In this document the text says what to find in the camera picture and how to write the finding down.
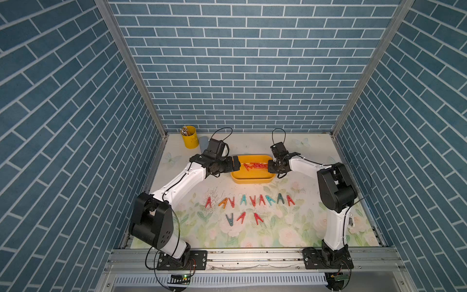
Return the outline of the red clothespin box edge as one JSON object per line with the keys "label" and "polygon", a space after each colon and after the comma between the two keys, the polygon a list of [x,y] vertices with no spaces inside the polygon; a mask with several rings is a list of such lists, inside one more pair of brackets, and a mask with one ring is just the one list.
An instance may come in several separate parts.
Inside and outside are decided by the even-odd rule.
{"label": "red clothespin box edge", "polygon": [[249,171],[250,169],[256,169],[257,164],[256,163],[244,163],[243,166],[245,167],[247,171]]}

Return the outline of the yellow plastic storage box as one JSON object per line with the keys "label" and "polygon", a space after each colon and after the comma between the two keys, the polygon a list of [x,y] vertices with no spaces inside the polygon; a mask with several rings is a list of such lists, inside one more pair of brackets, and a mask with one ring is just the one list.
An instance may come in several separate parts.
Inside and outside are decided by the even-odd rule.
{"label": "yellow plastic storage box", "polygon": [[241,168],[237,172],[232,172],[231,177],[237,184],[265,184],[269,183],[276,176],[269,173],[268,169],[250,169],[247,171],[244,163],[268,163],[272,158],[268,155],[240,155]]}

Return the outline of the grey-green clothespin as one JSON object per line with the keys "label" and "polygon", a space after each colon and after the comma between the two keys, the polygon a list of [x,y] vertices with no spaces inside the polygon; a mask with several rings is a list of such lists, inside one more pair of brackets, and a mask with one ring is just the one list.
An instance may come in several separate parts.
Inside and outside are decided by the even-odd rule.
{"label": "grey-green clothespin", "polygon": [[278,193],[278,196],[277,196],[277,204],[279,204],[279,203],[285,204],[285,200],[284,200],[283,195],[281,193]]}

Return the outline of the light teal clothespin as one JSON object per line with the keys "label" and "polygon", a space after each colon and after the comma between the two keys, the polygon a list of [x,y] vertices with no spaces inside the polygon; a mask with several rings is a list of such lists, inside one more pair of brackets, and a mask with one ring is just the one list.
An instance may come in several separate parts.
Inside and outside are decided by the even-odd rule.
{"label": "light teal clothespin", "polygon": [[269,205],[272,206],[273,204],[276,204],[276,200],[271,198],[270,196],[266,196],[266,200],[268,201]]}

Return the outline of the pink-red clothespin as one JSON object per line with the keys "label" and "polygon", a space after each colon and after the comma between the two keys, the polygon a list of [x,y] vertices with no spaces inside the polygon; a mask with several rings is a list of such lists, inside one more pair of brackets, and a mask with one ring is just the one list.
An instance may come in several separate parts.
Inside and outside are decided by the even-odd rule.
{"label": "pink-red clothespin", "polygon": [[260,195],[260,198],[259,198],[259,206],[265,205],[265,204],[266,204],[266,203],[265,203],[265,198],[264,198],[264,196],[263,196],[263,195]]}

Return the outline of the grey-blue clothespin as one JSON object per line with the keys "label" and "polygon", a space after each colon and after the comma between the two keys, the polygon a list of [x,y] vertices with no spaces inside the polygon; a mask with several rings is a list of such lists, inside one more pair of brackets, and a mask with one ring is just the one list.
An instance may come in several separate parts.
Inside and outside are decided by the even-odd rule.
{"label": "grey-blue clothespin", "polygon": [[234,214],[233,213],[231,213],[230,215],[226,214],[226,220],[229,226],[233,226],[234,225]]}

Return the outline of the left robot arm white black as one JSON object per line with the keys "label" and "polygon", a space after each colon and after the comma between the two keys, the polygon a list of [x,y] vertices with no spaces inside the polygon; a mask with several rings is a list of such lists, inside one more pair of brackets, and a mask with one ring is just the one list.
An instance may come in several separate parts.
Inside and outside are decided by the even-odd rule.
{"label": "left robot arm white black", "polygon": [[239,171],[238,157],[231,156],[229,152],[225,141],[211,138],[204,152],[192,156],[174,179],[153,193],[142,192],[133,204],[129,233],[162,255],[169,256],[176,264],[186,265],[190,245],[181,239],[178,232],[174,232],[180,220],[173,218],[173,208],[207,177]]}

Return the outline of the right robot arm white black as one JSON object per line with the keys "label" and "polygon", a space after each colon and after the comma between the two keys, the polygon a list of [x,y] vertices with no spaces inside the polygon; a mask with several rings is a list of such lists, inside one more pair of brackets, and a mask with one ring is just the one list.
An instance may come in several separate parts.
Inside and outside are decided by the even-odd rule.
{"label": "right robot arm white black", "polygon": [[342,259],[348,252],[345,239],[347,214],[358,196],[351,175],[343,163],[321,164],[287,151],[283,142],[271,146],[274,156],[268,161],[269,173],[286,175],[299,172],[318,182],[321,202],[327,208],[327,229],[322,240],[322,257],[329,265]]}

